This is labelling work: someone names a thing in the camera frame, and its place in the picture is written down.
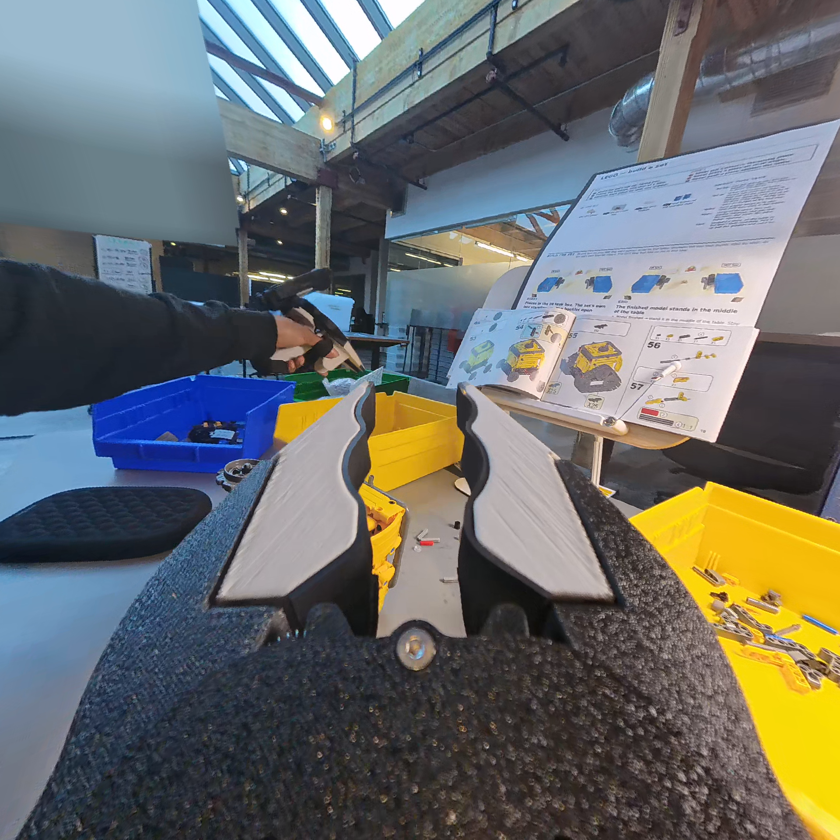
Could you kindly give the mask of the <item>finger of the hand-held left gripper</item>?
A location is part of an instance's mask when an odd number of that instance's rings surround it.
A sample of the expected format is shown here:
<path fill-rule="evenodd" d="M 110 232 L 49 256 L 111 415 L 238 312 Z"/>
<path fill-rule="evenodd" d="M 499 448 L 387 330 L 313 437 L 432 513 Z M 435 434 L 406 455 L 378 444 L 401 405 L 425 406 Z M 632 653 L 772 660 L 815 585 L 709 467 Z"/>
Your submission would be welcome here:
<path fill-rule="evenodd" d="M 313 370 L 321 375 L 340 366 L 363 375 L 365 368 L 359 355 L 354 350 L 350 340 L 341 329 L 328 317 L 321 313 L 311 314 L 312 327 L 321 340 L 308 351 L 308 362 Z"/>

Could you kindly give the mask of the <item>background wooden desk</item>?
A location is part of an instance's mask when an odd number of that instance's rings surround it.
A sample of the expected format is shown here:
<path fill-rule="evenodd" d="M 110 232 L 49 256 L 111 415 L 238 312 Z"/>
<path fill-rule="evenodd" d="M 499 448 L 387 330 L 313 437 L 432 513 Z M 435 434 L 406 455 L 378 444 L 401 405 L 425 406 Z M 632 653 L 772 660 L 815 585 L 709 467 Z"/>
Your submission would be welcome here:
<path fill-rule="evenodd" d="M 373 335 L 365 332 L 348 332 L 347 339 L 353 345 L 355 352 L 359 356 L 360 365 L 364 370 L 364 363 L 361 358 L 362 351 L 369 350 L 371 352 L 371 367 L 370 370 L 377 370 L 382 366 L 381 352 L 391 347 L 406 347 L 408 339 L 401 339 L 398 337 Z"/>

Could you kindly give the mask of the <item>cluster of coloured brick parts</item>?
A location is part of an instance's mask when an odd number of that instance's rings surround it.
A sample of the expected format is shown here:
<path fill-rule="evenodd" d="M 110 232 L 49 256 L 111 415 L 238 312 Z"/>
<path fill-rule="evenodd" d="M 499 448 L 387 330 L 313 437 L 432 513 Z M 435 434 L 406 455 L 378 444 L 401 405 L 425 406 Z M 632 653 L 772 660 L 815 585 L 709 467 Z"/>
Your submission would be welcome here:
<path fill-rule="evenodd" d="M 733 574 L 694 563 L 693 593 L 721 644 L 732 654 L 775 668 L 793 691 L 808 695 L 839 682 L 838 631 L 795 616 L 782 594 L 751 591 Z"/>

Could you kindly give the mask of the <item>instruction manual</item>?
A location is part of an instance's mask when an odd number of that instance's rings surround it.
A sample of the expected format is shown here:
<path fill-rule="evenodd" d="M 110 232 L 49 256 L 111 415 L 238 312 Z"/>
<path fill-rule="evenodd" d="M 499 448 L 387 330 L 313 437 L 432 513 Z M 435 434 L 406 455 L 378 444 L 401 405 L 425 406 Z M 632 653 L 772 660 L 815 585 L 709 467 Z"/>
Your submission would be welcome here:
<path fill-rule="evenodd" d="M 559 308 L 475 312 L 448 373 L 600 425 L 714 442 L 759 331 L 577 317 Z"/>

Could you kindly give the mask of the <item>black office chair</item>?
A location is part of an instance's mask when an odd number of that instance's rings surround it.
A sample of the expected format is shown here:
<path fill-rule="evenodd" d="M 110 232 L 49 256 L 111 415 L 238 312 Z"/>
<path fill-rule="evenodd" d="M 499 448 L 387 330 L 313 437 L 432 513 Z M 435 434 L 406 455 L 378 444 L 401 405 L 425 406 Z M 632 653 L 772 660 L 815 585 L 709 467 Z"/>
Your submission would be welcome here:
<path fill-rule="evenodd" d="M 663 455 L 718 484 L 810 494 L 838 448 L 838 338 L 760 338 L 714 443 L 691 438 Z"/>

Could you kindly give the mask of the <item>white printed instruction sheet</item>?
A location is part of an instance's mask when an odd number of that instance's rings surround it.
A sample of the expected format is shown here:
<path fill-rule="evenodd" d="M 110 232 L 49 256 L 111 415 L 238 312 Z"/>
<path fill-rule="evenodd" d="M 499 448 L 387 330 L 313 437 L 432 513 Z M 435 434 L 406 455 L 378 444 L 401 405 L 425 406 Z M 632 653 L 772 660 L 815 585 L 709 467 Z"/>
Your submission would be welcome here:
<path fill-rule="evenodd" d="M 594 175 L 515 309 L 752 327 L 838 121 Z"/>

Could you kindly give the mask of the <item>blue storage bin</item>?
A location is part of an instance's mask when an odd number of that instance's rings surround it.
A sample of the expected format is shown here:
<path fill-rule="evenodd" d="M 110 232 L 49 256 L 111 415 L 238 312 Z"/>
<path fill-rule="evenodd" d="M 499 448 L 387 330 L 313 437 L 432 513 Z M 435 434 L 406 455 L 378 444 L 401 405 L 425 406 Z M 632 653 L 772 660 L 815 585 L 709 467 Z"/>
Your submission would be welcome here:
<path fill-rule="evenodd" d="M 257 459 L 273 444 L 280 405 L 295 383 L 200 374 L 150 385 L 92 407 L 92 443 L 116 469 L 215 473 L 236 459 Z M 241 445 L 192 444 L 205 421 L 245 422 Z M 157 442 L 171 432 L 181 443 Z"/>

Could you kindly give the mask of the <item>large yellow storage bin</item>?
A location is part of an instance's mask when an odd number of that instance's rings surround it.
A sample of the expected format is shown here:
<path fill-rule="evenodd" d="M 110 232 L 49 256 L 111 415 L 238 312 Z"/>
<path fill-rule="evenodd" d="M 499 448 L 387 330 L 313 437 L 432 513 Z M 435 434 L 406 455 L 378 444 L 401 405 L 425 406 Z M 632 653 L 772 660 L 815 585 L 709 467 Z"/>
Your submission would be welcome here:
<path fill-rule="evenodd" d="M 376 394 L 368 384 L 344 398 L 281 405 L 275 440 L 286 443 L 279 466 L 308 475 L 306 485 L 325 479 L 327 490 L 339 485 L 348 459 L 355 485 L 363 480 L 365 449 L 373 485 L 393 490 L 453 465 L 464 445 L 454 406 L 400 392 Z"/>

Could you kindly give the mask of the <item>pile of small brick parts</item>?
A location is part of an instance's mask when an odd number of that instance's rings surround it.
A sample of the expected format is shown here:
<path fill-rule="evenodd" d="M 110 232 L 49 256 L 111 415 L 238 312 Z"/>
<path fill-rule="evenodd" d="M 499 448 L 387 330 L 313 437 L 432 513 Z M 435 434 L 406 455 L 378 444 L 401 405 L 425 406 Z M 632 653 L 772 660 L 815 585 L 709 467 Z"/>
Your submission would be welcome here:
<path fill-rule="evenodd" d="M 458 553 L 460 521 L 445 525 L 440 533 L 421 531 L 415 537 L 413 554 L 416 568 L 425 581 L 437 581 L 445 585 L 458 582 Z"/>

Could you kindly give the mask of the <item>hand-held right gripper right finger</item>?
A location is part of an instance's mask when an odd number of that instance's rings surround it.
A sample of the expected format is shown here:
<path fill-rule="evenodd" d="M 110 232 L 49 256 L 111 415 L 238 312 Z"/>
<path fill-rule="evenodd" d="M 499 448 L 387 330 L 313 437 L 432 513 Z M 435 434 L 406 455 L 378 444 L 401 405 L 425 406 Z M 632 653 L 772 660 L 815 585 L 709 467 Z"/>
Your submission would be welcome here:
<path fill-rule="evenodd" d="M 533 636 L 558 637 L 553 607 L 617 603 L 590 515 L 569 489 L 573 468 L 471 384 L 458 387 L 469 487 L 458 549 L 465 630 L 479 635 L 501 606 Z"/>

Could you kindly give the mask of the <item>yellow brick toy truck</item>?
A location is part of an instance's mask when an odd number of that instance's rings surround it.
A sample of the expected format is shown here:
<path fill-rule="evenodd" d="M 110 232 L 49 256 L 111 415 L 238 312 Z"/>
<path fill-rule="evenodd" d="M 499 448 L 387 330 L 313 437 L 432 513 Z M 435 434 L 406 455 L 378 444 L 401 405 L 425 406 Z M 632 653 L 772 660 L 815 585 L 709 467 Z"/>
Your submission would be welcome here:
<path fill-rule="evenodd" d="M 304 581 L 304 572 L 320 570 L 303 561 L 320 559 L 333 546 L 337 527 L 314 509 L 288 498 L 275 468 L 221 580 L 217 593 L 221 602 L 255 602 L 285 595 L 291 591 L 291 583 Z M 406 510 L 367 484 L 360 488 L 358 498 L 366 514 L 380 612 L 396 576 Z"/>

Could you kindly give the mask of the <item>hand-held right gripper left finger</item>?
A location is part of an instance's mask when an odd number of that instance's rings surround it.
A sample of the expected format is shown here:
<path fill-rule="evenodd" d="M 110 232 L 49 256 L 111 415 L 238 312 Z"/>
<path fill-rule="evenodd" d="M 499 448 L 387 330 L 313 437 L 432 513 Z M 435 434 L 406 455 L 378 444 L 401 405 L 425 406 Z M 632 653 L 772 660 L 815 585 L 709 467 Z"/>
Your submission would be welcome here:
<path fill-rule="evenodd" d="M 278 606 L 293 629 L 335 604 L 374 637 L 377 579 L 359 489 L 371 469 L 375 390 L 363 383 L 284 447 L 215 588 L 218 606 Z"/>

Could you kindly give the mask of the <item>white printed notice board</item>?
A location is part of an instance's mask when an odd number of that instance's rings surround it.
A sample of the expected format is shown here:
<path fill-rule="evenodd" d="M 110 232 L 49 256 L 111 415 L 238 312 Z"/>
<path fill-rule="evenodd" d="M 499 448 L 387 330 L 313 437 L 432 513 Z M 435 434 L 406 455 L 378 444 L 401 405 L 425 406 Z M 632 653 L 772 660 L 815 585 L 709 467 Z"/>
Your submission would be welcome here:
<path fill-rule="evenodd" d="M 93 236 L 100 281 L 125 291 L 154 293 L 152 246 L 145 240 Z"/>

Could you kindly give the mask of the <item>silver ventilation duct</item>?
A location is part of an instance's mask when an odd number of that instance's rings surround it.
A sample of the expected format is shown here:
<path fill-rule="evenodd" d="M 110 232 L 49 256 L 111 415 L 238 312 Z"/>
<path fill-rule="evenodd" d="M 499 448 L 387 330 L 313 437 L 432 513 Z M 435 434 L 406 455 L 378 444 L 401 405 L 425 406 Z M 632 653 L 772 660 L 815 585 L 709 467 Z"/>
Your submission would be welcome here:
<path fill-rule="evenodd" d="M 700 64 L 695 97 L 718 95 L 830 56 L 838 49 L 838 14 L 761 36 L 747 45 L 710 49 Z M 615 105 L 608 130 L 620 147 L 638 147 L 654 84 L 655 73 L 647 73 Z"/>

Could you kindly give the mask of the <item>green storage bin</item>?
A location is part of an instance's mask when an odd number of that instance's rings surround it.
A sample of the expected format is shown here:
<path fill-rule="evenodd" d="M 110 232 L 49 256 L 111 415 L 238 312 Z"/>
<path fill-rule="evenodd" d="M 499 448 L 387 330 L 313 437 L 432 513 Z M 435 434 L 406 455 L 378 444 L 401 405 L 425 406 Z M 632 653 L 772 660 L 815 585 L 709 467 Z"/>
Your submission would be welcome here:
<path fill-rule="evenodd" d="M 294 382 L 296 385 L 293 399 L 296 402 L 307 402 L 312 400 L 320 400 L 330 398 L 324 390 L 322 379 L 328 377 L 330 380 L 337 379 L 342 376 L 358 377 L 362 374 L 356 374 L 344 368 L 339 368 L 330 371 L 326 376 L 321 376 L 316 372 L 304 374 L 289 374 L 285 377 L 286 382 Z M 393 395 L 395 392 L 408 392 L 411 378 L 405 374 L 398 374 L 385 369 L 382 383 L 374 387 L 377 393 Z"/>

